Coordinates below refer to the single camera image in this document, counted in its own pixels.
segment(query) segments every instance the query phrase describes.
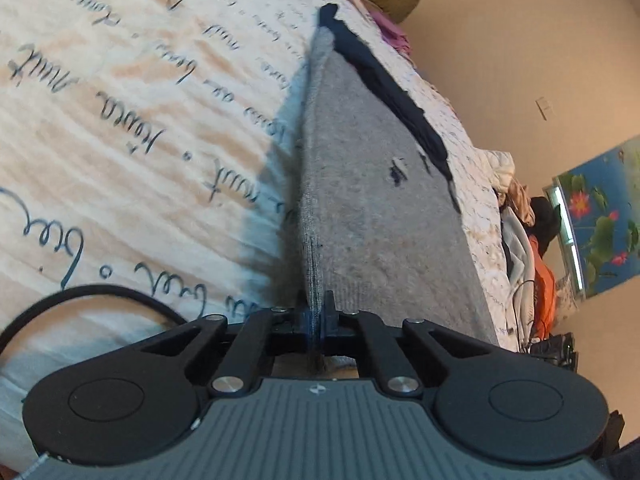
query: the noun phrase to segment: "bed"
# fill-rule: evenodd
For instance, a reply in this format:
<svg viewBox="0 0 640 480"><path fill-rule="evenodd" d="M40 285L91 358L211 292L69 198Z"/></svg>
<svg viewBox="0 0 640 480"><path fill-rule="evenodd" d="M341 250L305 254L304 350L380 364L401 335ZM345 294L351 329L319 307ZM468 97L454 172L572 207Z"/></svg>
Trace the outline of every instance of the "bed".
<svg viewBox="0 0 640 480"><path fill-rule="evenodd" d="M478 153L345 0L0 0L0 328L85 283L141 290L188 319L290 303L305 56L327 2L442 136L498 342L515 350ZM31 323L0 363L0 463L34 458L20 402L39 378L163 326L120 300Z"/></svg>

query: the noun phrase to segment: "black cable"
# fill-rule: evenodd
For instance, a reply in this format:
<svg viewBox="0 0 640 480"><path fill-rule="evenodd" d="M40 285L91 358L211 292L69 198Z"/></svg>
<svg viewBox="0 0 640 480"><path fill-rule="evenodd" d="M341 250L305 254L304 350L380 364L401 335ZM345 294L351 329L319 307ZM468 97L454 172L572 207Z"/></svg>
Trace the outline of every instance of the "black cable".
<svg viewBox="0 0 640 480"><path fill-rule="evenodd" d="M518 315L516 314L515 297L516 297L516 292L518 292L520 290L520 287L523 286L525 283L533 283L535 285L536 280L524 280L520 285L516 287L516 290L513 291L513 295L511 296L511 306L513 307L513 318L516 320L516 338L518 339L519 352L522 352L522 345L520 344L520 327L518 326Z"/></svg>
<svg viewBox="0 0 640 480"><path fill-rule="evenodd" d="M37 318L40 314L43 314L50 308L53 308L60 303L65 303L77 298L84 298L86 296L116 296L117 298L125 298L126 300L133 300L139 304L142 304L151 310L165 316L168 320L173 321L175 324L182 325L187 322L180 314L178 314L172 308L169 308L161 301L152 298L142 292L127 288L125 286L118 285L81 285L72 288L66 288L60 292L56 292L51 296L42 298L40 301L32 304L27 310L22 312L16 317L9 325L6 326L4 331L0 334L0 355L11 342L11 340L22 330L27 324Z"/></svg>

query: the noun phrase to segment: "gray clothing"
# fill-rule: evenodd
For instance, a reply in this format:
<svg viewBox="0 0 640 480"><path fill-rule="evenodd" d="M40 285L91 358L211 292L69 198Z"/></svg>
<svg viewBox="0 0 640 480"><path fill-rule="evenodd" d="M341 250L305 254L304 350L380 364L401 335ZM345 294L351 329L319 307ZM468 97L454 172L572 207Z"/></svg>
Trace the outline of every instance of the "gray clothing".
<svg viewBox="0 0 640 480"><path fill-rule="evenodd" d="M307 291L387 324L425 318L496 344L446 179L319 28L303 121L300 230Z"/></svg>

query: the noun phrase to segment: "blue poster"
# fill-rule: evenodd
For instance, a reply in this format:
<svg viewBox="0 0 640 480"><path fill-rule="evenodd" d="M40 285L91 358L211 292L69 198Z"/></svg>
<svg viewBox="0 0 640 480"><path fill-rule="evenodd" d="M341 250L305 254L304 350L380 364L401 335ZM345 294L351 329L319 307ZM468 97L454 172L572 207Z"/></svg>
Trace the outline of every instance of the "blue poster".
<svg viewBox="0 0 640 480"><path fill-rule="evenodd" d="M587 298L640 271L640 136L558 177Z"/></svg>

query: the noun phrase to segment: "beige wall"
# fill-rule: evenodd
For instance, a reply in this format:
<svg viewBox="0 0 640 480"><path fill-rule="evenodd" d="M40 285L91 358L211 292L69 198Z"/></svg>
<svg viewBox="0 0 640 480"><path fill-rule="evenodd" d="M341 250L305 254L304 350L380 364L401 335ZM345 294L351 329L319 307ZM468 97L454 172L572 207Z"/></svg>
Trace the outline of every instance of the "beige wall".
<svg viewBox="0 0 640 480"><path fill-rule="evenodd" d="M475 145L513 153L535 194L640 134L640 0L421 0L403 27L421 73ZM558 269L555 245L550 252ZM560 327L576 335L580 373L625 416L624 441L640 435L639 298L631 280Z"/></svg>

